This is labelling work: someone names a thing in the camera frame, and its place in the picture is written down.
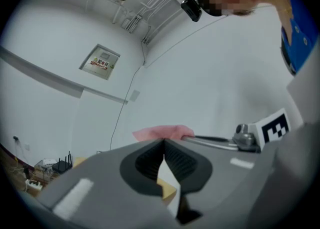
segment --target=person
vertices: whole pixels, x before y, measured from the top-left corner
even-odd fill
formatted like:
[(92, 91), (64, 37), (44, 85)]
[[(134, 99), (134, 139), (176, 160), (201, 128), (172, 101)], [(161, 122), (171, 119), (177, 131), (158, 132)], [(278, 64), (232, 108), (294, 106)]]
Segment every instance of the person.
[(302, 0), (197, 0), (212, 16), (249, 16), (260, 3), (273, 5), (282, 24), (281, 53), (295, 75), (303, 66), (317, 42), (319, 31)]

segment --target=wall outlet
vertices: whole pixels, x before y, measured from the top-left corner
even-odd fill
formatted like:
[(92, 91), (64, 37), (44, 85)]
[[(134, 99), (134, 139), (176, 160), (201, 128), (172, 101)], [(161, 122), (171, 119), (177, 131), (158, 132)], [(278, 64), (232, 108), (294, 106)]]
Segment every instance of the wall outlet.
[(27, 150), (27, 151), (30, 151), (30, 145), (28, 143), (25, 143), (24, 144), (24, 148)]

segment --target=wooden floor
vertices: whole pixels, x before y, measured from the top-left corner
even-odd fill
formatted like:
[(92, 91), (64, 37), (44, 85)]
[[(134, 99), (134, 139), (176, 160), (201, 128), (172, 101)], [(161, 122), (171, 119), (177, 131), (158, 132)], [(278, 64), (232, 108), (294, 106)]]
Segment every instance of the wooden floor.
[[(4, 171), (6, 172), (9, 181), (12, 183), (12, 186), (18, 191), (25, 191), (25, 182), (27, 179), (25, 178), (23, 172), (23, 166), (19, 163), (17, 164), (17, 162), (13, 158), (11, 158), (2, 148), (0, 148), (0, 163), (4, 168)], [(26, 192), (34, 197), (36, 197), (39, 193), (39, 191), (30, 187), (27, 188)]]

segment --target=blue shirt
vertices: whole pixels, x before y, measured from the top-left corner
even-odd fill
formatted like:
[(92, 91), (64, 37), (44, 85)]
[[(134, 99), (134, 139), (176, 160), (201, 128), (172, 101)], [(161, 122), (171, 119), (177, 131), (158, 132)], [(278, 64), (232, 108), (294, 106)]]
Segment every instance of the blue shirt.
[(290, 0), (293, 19), (291, 45), (288, 42), (285, 29), (282, 27), (282, 39), (288, 57), (296, 72), (304, 65), (316, 44), (319, 31), (317, 25), (302, 0)]

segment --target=pink cloth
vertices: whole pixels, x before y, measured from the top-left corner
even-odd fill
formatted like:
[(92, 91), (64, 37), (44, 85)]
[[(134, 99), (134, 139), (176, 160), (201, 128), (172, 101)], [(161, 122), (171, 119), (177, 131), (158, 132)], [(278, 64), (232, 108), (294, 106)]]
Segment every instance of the pink cloth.
[(132, 132), (138, 141), (147, 141), (153, 139), (181, 139), (183, 136), (194, 137), (195, 133), (191, 128), (184, 125), (163, 125), (155, 127), (146, 127), (144, 129)]

